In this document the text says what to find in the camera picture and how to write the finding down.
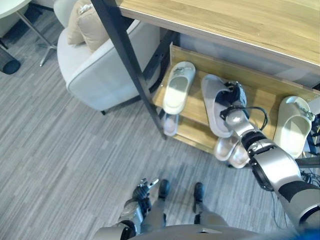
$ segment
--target white table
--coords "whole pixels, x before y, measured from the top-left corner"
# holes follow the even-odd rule
[[[19,11],[23,6],[27,5],[31,0],[0,0],[0,19],[8,15],[16,13],[22,21],[32,29],[47,45],[47,50],[40,62],[40,67],[43,66],[50,50],[57,50],[57,46],[49,42],[35,27],[32,23]]]

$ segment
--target joint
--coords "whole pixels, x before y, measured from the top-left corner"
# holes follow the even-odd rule
[[[248,151],[249,147],[252,146],[255,142],[263,139],[267,138],[262,132],[250,131],[242,137],[241,142],[245,150]]]
[[[269,182],[266,174],[264,173],[263,169],[257,162],[257,160],[253,157],[249,164],[252,168],[252,173],[255,176],[255,179],[257,180],[258,184],[263,190],[273,192],[274,188],[272,187],[271,183]]]

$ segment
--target chair leg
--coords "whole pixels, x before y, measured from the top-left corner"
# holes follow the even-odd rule
[[[8,50],[8,47],[4,44],[4,42],[3,42],[3,41],[1,41],[1,39],[0,39],[0,45],[1,45],[1,46],[3,46],[5,49],[7,49],[7,50]]]

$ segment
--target black metal table leg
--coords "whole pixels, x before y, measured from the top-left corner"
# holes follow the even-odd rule
[[[0,39],[0,45],[1,45],[1,46],[3,46],[5,49],[7,49],[7,50],[8,50],[8,47],[4,44],[4,42],[3,42],[3,41],[1,41],[1,39]]]
[[[166,139],[156,106],[148,89],[145,77],[140,68],[137,56],[125,28],[125,19],[121,15],[116,0],[92,0],[102,24],[128,71],[140,97],[152,117],[162,137]]]

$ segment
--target table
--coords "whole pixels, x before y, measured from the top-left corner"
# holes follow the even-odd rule
[[[33,30],[47,45],[47,50],[40,62],[40,67],[45,63],[50,50],[57,50],[57,46],[49,42],[33,25],[32,23],[19,11],[23,6],[27,5],[31,0],[1,0],[0,1],[0,18],[4,18],[13,13],[16,13],[21,20]]]
[[[117,0],[121,14],[320,74],[318,0]]]
[[[177,32],[320,75],[318,0],[91,1],[164,139],[163,110],[158,114],[146,81],[160,64],[169,44],[174,41],[179,45]],[[124,17],[168,29],[144,71],[124,27]]]

